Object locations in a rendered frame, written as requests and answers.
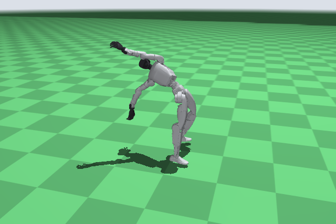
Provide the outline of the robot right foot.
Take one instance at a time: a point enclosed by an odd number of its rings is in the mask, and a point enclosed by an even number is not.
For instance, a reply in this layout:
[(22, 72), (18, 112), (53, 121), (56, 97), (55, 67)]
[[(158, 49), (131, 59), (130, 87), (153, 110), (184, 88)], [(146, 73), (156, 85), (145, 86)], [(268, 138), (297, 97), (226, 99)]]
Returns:
[(176, 163), (179, 163), (179, 164), (182, 164), (182, 165), (188, 165), (188, 161), (182, 159), (180, 156), (178, 158), (175, 158), (175, 157), (174, 157), (174, 155), (171, 155), (169, 160), (173, 161), (173, 162), (176, 162)]

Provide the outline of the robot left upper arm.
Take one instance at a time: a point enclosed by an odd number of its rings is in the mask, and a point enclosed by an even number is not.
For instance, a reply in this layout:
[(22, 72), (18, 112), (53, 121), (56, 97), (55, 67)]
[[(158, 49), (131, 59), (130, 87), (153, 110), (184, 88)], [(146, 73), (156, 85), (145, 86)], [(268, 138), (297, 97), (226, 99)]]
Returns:
[(160, 63), (164, 63), (164, 58), (163, 56), (160, 55), (155, 55), (155, 54), (140, 54), (141, 59), (149, 59), (149, 60), (157, 60)]

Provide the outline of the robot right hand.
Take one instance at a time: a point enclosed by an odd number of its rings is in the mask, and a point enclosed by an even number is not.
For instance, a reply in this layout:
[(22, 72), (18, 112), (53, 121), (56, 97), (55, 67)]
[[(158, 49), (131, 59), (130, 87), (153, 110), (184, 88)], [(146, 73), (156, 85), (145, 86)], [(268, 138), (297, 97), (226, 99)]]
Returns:
[(135, 116), (134, 108), (131, 108), (131, 107), (132, 107), (132, 105), (130, 104), (129, 105), (130, 111), (129, 111), (129, 116), (128, 116), (127, 120), (132, 120), (133, 117)]

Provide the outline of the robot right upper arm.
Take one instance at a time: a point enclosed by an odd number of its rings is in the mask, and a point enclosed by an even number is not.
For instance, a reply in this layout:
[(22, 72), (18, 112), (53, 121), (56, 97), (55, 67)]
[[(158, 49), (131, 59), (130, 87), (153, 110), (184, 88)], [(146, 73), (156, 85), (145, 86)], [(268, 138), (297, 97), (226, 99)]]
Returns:
[[(146, 81), (144, 84), (140, 85), (140, 86), (135, 90), (135, 93), (136, 93), (137, 91), (145, 90), (145, 89), (147, 89), (149, 86), (152, 87), (152, 86), (154, 86), (154, 85), (155, 85), (155, 82), (148, 78), (147, 81)], [(141, 93), (142, 93), (142, 92), (141, 92)]]

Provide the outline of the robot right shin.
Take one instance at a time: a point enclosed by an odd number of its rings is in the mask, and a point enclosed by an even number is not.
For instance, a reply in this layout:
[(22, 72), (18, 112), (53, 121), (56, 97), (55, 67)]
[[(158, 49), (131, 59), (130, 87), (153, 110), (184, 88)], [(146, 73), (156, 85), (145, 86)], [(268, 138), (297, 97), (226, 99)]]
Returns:
[(179, 157), (181, 142), (182, 142), (182, 134), (183, 134), (183, 128), (181, 129), (177, 124), (172, 126), (172, 144), (174, 145), (174, 157)]

